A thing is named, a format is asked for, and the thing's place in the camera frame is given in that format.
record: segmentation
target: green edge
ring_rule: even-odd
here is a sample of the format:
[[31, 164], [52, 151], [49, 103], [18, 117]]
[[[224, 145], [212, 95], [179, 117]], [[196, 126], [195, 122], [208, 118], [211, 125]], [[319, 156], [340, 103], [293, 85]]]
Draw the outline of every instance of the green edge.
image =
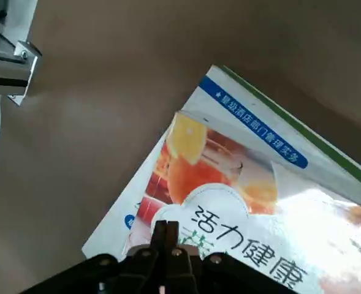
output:
[[256, 88], [251, 86], [246, 80], [239, 77], [235, 72], [230, 70], [226, 66], [220, 66], [221, 70], [223, 70], [226, 74], [228, 74], [231, 78], [241, 84], [244, 88], [246, 88], [249, 92], [251, 92], [255, 97], [257, 97], [260, 101], [262, 101], [267, 107], [273, 110], [277, 115], [283, 118], [288, 124], [294, 127], [298, 132], [300, 132], [308, 141], [310, 141], [313, 145], [318, 147], [323, 153], [325, 153], [329, 158], [334, 160], [338, 165], [343, 167], [348, 173], [350, 173], [353, 177], [361, 182], [361, 169], [356, 167], [352, 162], [347, 160], [347, 158], [343, 157], [340, 153], [335, 151], [332, 147], [322, 141], [320, 138], [315, 136], [312, 132], [310, 132], [303, 124], [295, 120], [293, 117], [288, 115], [285, 111], [280, 109], [275, 103], [270, 101], [264, 94], [259, 92]]

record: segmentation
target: juice glass image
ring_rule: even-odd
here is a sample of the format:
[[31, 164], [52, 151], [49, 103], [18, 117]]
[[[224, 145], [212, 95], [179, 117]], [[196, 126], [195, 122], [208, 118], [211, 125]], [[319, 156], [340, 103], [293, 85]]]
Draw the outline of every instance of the juice glass image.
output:
[[168, 170], [168, 189], [174, 203], [182, 204], [195, 188], [208, 183], [228, 186], [235, 182], [242, 163], [218, 143], [207, 139], [199, 160], [190, 164], [183, 156], [172, 159]]
[[221, 183], [238, 190], [249, 213], [274, 213], [278, 194], [269, 161], [179, 113], [165, 145], [169, 202], [182, 204], [195, 188]]

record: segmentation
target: red-orange image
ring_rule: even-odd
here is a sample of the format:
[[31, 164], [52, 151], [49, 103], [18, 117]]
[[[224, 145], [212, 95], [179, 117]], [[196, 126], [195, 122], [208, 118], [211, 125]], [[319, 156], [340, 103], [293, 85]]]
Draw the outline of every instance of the red-orange image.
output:
[[268, 181], [264, 178], [248, 181], [249, 176], [240, 177], [244, 168], [241, 158], [246, 155], [247, 149], [241, 144], [177, 114], [146, 194], [166, 204], [182, 204], [199, 186], [221, 183], [238, 190], [250, 213], [273, 214], [277, 200], [273, 175], [254, 164], [257, 177], [262, 171], [269, 175]]

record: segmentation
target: table surface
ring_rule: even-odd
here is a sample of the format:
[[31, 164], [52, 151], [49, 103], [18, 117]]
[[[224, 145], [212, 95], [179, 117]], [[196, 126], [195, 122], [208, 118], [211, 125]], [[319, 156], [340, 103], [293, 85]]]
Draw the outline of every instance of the table surface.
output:
[[212, 63], [361, 162], [361, 40], [342, 22], [352, 7], [332, 2], [321, 9], [336, 18], [290, 0], [39, 1], [30, 40], [42, 64], [21, 107], [2, 101], [0, 293], [83, 260], [83, 243]]

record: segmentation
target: blue label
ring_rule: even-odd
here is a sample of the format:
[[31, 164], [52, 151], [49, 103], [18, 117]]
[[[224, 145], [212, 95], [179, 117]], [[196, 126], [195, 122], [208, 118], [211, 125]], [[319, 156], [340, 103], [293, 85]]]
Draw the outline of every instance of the blue label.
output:
[[226, 93], [215, 82], [208, 77], [204, 77], [200, 82], [199, 87], [209, 94], [215, 101], [220, 103], [254, 134], [266, 142], [266, 144], [272, 147], [280, 156], [285, 158], [285, 160], [300, 168], [306, 168], [308, 165], [307, 158], [300, 154], [274, 130], [269, 128], [251, 111], [239, 103], [238, 100]]
[[134, 223], [134, 219], [135, 216], [133, 216], [132, 214], [128, 214], [125, 218], [124, 218], [124, 222], [126, 223], [127, 228], [131, 228], [132, 224]]

